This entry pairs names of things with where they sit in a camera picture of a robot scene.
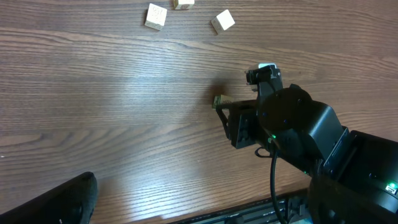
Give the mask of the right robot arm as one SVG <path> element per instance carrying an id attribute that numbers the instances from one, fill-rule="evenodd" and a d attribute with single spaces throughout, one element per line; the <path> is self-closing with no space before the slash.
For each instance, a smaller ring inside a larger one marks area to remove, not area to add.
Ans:
<path id="1" fill-rule="evenodd" d="M 237 148 L 259 144 L 310 176 L 314 223 L 396 223 L 397 143 L 343 126 L 331 106 L 297 85 L 218 105 Z"/>

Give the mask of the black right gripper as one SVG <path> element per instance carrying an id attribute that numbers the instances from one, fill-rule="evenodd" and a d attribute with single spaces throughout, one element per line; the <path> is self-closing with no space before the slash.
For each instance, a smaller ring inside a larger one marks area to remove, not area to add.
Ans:
<path id="1" fill-rule="evenodd" d="M 264 142 L 264 130 L 260 127 L 256 106 L 256 100 L 216 106 L 226 137 L 236 149 Z"/>

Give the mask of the plain block yellow side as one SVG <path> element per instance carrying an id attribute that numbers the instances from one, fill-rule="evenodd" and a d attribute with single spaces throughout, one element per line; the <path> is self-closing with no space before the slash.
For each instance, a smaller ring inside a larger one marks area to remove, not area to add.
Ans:
<path id="1" fill-rule="evenodd" d="M 221 34 L 222 32 L 228 30 L 230 27 L 235 25 L 235 21 L 230 11 L 228 9 L 225 9 L 223 12 L 221 12 L 211 20 L 211 24 L 216 33 Z"/>

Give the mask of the green framed wooden block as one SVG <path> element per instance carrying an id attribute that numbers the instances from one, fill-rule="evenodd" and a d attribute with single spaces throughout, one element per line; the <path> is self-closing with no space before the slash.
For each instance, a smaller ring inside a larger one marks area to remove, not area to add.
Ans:
<path id="1" fill-rule="evenodd" d="M 213 100 L 212 108 L 215 110 L 218 105 L 232 103 L 234 98 L 226 95 L 216 95 Z"/>

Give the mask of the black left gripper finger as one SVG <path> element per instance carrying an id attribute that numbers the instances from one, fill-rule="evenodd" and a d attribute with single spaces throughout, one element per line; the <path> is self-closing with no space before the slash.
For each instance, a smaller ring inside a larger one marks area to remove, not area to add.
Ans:
<path id="1" fill-rule="evenodd" d="M 1 214 L 6 224 L 88 224 L 98 198 L 97 180 L 84 172 L 28 202 Z"/>

